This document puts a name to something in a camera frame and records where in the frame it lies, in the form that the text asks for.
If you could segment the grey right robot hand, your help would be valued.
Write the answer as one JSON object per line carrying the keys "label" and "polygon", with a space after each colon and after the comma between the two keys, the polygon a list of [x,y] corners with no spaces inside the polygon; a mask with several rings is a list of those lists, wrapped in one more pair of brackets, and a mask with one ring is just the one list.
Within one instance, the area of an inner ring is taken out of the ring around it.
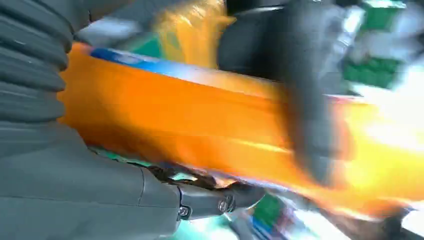
{"label": "grey right robot hand", "polygon": [[[153,240],[189,218],[255,205],[265,189],[236,182],[213,190],[159,180],[147,168],[103,158],[59,123],[57,93],[75,33],[123,0],[0,3],[0,237],[4,240]],[[296,123],[300,165],[331,184],[334,133],[321,85],[322,34],[331,1],[290,0],[245,10],[218,47],[221,70],[281,81]]]}

